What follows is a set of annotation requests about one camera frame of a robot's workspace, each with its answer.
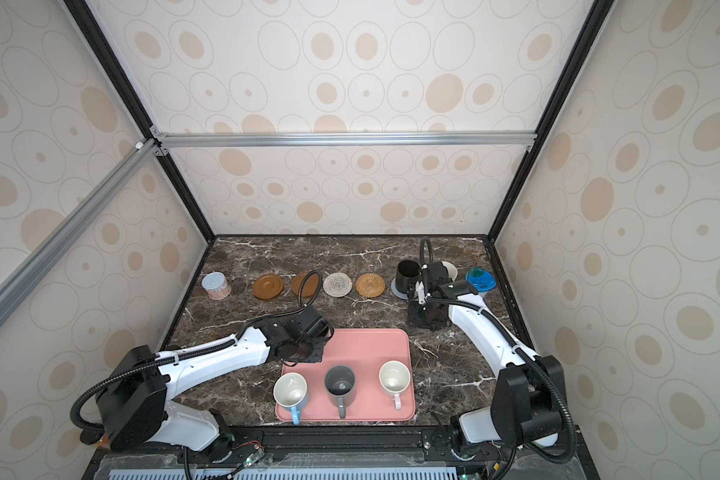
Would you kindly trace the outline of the blue woven round coaster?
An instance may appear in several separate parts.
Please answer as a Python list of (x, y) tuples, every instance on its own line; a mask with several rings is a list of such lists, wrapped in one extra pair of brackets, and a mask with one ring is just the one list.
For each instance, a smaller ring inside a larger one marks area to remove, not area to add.
[(403, 279), (403, 280), (394, 279), (391, 282), (391, 290), (392, 290), (392, 293), (396, 297), (398, 297), (402, 300), (407, 300), (408, 299), (408, 291), (409, 291), (408, 280), (407, 279)]

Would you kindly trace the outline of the brown wooden round coaster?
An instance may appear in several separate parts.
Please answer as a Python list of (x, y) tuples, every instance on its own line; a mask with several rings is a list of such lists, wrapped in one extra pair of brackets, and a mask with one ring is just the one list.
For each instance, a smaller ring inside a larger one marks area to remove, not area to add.
[(252, 293), (259, 300), (269, 301), (279, 296), (284, 289), (280, 275), (268, 273), (257, 278), (252, 285)]

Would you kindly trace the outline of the black mug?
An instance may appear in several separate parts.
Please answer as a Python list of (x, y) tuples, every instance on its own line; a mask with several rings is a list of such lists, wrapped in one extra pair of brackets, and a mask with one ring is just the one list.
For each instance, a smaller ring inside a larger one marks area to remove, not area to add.
[(327, 340), (325, 338), (308, 339), (301, 341), (291, 357), (291, 361), (298, 363), (319, 363), (322, 361)]
[(397, 292), (407, 297), (408, 292), (415, 288), (420, 275), (421, 269), (418, 262), (410, 259), (400, 261), (397, 265), (394, 280), (394, 286)]

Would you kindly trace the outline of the dark brown round coaster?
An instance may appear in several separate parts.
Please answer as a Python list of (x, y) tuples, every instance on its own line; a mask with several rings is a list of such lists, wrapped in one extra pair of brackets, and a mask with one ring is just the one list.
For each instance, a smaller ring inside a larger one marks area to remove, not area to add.
[(293, 279), (291, 291), (302, 299), (311, 299), (317, 293), (320, 282), (319, 273), (303, 272)]

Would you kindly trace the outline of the rattan woven round coaster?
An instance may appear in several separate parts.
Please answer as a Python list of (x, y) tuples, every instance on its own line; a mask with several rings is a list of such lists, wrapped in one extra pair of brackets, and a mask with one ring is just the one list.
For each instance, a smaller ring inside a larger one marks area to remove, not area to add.
[(365, 273), (357, 278), (355, 288), (362, 297), (377, 298), (385, 292), (386, 282), (376, 273)]

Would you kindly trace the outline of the multicolour woven round coaster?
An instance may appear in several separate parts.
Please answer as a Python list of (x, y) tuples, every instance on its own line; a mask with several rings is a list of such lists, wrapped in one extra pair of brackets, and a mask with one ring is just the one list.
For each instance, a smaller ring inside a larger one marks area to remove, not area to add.
[(352, 279), (345, 273), (336, 272), (329, 274), (323, 282), (323, 290), (333, 298), (347, 296), (353, 288)]

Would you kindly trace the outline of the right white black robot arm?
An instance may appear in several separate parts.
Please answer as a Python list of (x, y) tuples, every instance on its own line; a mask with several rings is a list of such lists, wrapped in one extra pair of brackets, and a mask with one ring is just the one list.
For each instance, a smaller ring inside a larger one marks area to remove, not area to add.
[(542, 357), (523, 344), (465, 281), (430, 291), (419, 281), (407, 299), (411, 323), (458, 327), (495, 375), (490, 406), (462, 414), (455, 421), (453, 450), (457, 456), (471, 457), (479, 444), (498, 442), (511, 449), (527, 447), (555, 464), (574, 457), (576, 427), (557, 359)]

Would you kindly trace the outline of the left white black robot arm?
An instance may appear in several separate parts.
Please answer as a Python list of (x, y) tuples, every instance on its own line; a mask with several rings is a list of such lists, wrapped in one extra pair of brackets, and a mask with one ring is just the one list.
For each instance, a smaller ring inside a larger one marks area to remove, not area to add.
[(115, 452), (145, 443), (184, 447), (212, 463), (230, 457), (233, 434), (215, 410), (197, 410), (176, 397), (231, 372), (267, 363), (319, 363), (334, 327), (312, 306), (263, 316), (227, 337), (190, 348), (130, 350), (104, 380), (72, 404), (70, 420), (93, 444)]

